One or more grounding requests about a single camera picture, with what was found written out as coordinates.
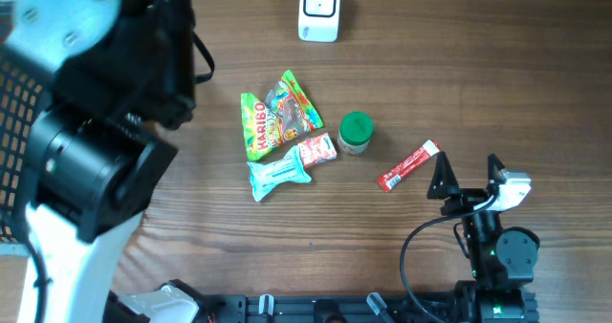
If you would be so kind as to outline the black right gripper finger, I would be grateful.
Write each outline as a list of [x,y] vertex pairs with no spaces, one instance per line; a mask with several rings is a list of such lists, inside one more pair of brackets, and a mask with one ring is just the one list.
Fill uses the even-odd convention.
[[445,152],[440,152],[436,156],[435,169],[426,197],[430,200],[445,200],[457,195],[458,182],[448,156]]
[[489,185],[499,185],[506,182],[505,165],[494,153],[488,155],[488,180]]

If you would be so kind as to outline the red stick packet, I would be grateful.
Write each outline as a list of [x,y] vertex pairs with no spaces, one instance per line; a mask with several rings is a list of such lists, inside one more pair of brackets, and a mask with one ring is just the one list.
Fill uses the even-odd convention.
[[415,169],[427,162],[433,156],[437,155],[440,151],[441,149],[437,141],[427,140],[406,159],[380,175],[377,179],[378,185],[385,193],[390,192],[405,177],[410,175]]

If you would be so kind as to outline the green lid jar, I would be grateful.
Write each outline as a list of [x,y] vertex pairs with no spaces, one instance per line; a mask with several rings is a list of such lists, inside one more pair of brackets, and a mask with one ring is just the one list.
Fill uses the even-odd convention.
[[367,114],[354,111],[345,115],[339,126],[339,148],[350,155],[364,152],[374,134],[374,122]]

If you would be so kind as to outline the small red tissue pack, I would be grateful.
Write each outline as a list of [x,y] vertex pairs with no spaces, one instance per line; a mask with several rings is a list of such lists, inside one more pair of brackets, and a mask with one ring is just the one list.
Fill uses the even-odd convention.
[[328,133],[308,138],[297,145],[305,168],[334,160],[338,152]]

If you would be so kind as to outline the green Haribo candy bag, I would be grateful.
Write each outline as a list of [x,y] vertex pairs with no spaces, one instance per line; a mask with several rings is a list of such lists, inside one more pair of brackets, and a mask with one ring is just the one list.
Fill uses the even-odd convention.
[[264,100],[253,93],[242,93],[240,103],[250,162],[259,161],[283,144],[324,126],[291,70],[284,72]]

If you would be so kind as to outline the mint green wipes pack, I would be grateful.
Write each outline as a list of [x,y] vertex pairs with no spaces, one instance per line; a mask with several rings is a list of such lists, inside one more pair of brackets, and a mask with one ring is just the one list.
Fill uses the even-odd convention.
[[311,176],[306,172],[300,157],[300,150],[293,146],[287,154],[278,161],[267,164],[248,162],[252,195],[260,202],[279,184],[310,183]]

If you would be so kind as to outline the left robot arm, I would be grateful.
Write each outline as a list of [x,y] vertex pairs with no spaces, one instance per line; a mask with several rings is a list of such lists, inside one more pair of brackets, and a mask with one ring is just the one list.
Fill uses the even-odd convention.
[[192,119],[210,54],[191,0],[11,0],[1,46],[1,217],[29,253],[21,322],[191,322],[183,286],[111,289]]

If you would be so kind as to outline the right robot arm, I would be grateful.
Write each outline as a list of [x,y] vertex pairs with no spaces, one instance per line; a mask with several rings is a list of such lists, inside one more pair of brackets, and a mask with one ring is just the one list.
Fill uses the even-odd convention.
[[506,169],[496,155],[488,156],[488,184],[462,188],[444,152],[438,154],[426,196],[442,200],[444,218],[457,219],[456,234],[470,261],[471,281],[456,283],[443,317],[448,322],[529,322],[534,297],[523,287],[534,280],[539,238],[524,227],[501,225],[502,213],[518,207],[532,189],[524,172]]

